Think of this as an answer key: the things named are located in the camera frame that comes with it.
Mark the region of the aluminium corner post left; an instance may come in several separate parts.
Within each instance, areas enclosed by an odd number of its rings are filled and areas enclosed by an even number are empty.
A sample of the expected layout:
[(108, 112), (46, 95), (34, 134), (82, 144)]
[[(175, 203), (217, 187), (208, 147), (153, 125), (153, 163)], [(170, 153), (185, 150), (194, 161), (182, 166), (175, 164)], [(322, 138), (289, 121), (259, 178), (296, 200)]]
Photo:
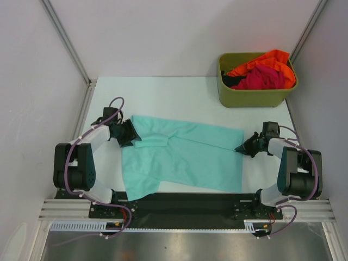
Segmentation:
[(56, 31), (59, 39), (61, 40), (63, 46), (65, 47), (68, 55), (70, 56), (74, 66), (76, 67), (79, 75), (82, 77), (84, 83), (87, 86), (94, 86), (96, 84), (95, 79), (91, 79), (83, 65), (78, 52), (76, 51), (70, 37), (68, 36), (64, 25), (59, 18), (57, 11), (55, 10), (53, 4), (49, 0), (39, 0), (44, 11), (46, 12), (48, 19), (50, 20), (54, 30)]

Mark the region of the magenta t shirt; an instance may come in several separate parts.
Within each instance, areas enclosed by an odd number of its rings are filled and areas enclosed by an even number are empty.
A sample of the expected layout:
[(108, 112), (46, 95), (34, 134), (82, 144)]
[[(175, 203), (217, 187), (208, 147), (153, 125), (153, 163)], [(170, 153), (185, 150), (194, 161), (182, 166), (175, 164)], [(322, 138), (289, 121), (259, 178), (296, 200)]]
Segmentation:
[(235, 90), (278, 90), (284, 87), (283, 73), (263, 65), (257, 65), (231, 86)]

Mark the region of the orange t shirt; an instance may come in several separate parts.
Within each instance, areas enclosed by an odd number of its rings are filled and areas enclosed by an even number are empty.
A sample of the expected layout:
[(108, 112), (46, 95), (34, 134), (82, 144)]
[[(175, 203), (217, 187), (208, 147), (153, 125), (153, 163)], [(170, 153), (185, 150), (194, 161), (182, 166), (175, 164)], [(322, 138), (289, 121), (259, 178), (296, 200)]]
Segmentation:
[(288, 59), (289, 53), (275, 49), (237, 66), (226, 75), (231, 77), (246, 76), (257, 65), (263, 65), (283, 73), (285, 87), (278, 90), (291, 89), (295, 85), (296, 77), (293, 70), (287, 65)]

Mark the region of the teal t shirt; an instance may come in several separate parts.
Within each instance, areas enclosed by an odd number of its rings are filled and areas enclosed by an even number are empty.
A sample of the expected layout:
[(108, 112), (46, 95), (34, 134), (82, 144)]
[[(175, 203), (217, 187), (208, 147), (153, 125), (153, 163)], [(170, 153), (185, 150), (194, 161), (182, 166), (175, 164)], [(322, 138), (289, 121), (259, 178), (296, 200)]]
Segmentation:
[(242, 192), (244, 131), (196, 122), (133, 115), (139, 141), (122, 149), (122, 177), (130, 201), (161, 182)]

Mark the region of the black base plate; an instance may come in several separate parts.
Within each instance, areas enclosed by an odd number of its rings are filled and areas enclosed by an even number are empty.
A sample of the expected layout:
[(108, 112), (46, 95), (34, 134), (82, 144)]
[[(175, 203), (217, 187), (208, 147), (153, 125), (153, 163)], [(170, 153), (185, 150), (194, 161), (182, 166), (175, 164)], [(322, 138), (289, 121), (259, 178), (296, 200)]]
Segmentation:
[[(107, 217), (120, 217), (115, 227), (129, 222), (130, 228), (161, 229), (233, 229), (244, 221), (269, 225), (282, 219), (282, 206), (268, 207), (256, 194), (155, 193), (130, 201), (125, 192), (117, 192), (118, 204), (95, 205), (95, 215), (105, 210)], [(56, 199), (81, 199), (58, 191)]]

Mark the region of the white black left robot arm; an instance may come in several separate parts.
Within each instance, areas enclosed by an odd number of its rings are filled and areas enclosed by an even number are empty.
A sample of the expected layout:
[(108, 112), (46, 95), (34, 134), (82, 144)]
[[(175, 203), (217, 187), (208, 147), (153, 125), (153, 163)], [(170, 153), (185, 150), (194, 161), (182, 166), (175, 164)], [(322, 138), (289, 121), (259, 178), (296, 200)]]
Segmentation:
[(133, 146), (141, 137), (130, 119), (114, 107), (103, 108), (103, 115), (91, 124), (91, 129), (76, 140), (55, 147), (53, 183), (72, 195), (86, 196), (101, 203), (101, 211), (115, 217), (120, 211), (117, 193), (97, 180), (94, 152), (111, 139), (123, 147)]

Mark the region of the olive green plastic bin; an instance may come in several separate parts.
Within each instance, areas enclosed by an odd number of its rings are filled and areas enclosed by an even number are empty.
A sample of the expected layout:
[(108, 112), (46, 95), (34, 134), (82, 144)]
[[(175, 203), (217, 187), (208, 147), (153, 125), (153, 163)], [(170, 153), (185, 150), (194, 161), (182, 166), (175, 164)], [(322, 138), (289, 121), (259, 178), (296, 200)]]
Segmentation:
[(293, 70), (296, 82), (291, 89), (285, 90), (235, 90), (224, 85), (221, 78), (221, 71), (225, 74), (237, 66), (253, 60), (264, 52), (242, 52), (225, 53), (218, 59), (217, 65), (217, 89), (219, 99), (223, 106), (233, 107), (276, 107), (281, 104), (285, 98), (297, 87), (297, 76), (293, 65), (288, 59), (287, 65)]

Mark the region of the black garment in bin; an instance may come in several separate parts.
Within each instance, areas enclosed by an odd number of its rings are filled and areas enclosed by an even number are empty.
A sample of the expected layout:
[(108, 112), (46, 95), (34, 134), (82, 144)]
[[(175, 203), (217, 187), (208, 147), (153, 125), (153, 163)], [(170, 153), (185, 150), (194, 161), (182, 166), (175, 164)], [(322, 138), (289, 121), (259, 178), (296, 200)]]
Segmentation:
[(231, 89), (240, 89), (238, 87), (239, 83), (246, 78), (246, 76), (231, 77), (225, 74), (225, 71), (221, 71), (222, 82), (225, 86)]

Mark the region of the aluminium corner post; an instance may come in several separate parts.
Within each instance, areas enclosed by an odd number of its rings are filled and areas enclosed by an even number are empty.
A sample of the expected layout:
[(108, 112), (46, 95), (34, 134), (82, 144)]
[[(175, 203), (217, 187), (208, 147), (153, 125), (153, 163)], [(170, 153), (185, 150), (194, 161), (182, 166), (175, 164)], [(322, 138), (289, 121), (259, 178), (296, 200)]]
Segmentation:
[(290, 61), (292, 64), (295, 63), (296, 59), (301, 53), (301, 50), (303, 49), (305, 43), (307, 42), (310, 34), (312, 33), (313, 29), (315, 28), (315, 25), (317, 24), (318, 20), (324, 13), (327, 6), (330, 4), (330, 0), (319, 0), (318, 4), (316, 5), (308, 23), (306, 24), (293, 52), (290, 55)]
[(65, 47), (68, 55), (70, 56), (74, 66), (76, 67), (79, 75), (82, 77), (84, 83), (87, 86), (94, 86), (96, 84), (95, 79), (91, 79), (83, 65), (78, 52), (76, 51), (70, 37), (68, 36), (64, 25), (59, 18), (57, 11), (55, 10), (53, 4), (49, 0), (39, 0), (44, 11), (46, 12), (48, 19), (50, 20), (54, 30), (56, 31), (59, 39), (61, 40), (63, 46)]

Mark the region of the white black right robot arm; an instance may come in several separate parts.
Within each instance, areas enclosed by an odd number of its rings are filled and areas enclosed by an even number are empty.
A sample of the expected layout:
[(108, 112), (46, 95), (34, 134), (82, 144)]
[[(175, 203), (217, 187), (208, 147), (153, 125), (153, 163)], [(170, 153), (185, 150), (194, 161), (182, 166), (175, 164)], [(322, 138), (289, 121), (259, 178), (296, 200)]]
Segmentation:
[(277, 182), (256, 192), (257, 201), (251, 204), (251, 213), (264, 218), (270, 207), (276, 207), (289, 201), (308, 201), (318, 198), (323, 189), (322, 154), (308, 150), (299, 144), (299, 137), (282, 138), (281, 129), (293, 134), (296, 132), (277, 122), (264, 122), (260, 133), (255, 132), (235, 151), (251, 158), (260, 152), (280, 159)]

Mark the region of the aluminium front rail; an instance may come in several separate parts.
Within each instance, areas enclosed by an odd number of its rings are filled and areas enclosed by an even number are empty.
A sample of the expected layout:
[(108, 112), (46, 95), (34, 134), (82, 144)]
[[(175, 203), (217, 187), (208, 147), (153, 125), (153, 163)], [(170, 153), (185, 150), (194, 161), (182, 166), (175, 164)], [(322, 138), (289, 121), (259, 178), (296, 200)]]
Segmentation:
[[(312, 200), (306, 202), (289, 201), (281, 205), (283, 218), (277, 222), (290, 221), (297, 209), (296, 222), (335, 222), (329, 200)], [(119, 221), (120, 217), (107, 217), (104, 210), (101, 216), (95, 215), (95, 205), (88, 200), (47, 199), (39, 214), (39, 220), (48, 221)]]

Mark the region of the aluminium corner post right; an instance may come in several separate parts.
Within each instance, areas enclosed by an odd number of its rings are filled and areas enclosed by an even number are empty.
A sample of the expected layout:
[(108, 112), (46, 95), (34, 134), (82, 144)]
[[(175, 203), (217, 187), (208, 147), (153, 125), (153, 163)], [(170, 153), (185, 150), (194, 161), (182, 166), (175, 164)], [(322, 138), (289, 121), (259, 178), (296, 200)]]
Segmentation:
[(330, 0), (319, 0), (318, 4), (316, 5), (308, 23), (306, 24), (293, 52), (290, 55), (290, 61), (292, 64), (295, 63), (296, 59), (301, 53), (301, 50), (303, 49), (305, 43), (307, 42), (310, 34), (312, 33), (313, 29), (315, 28), (315, 25), (317, 24), (318, 20), (324, 13), (327, 6), (330, 4)]

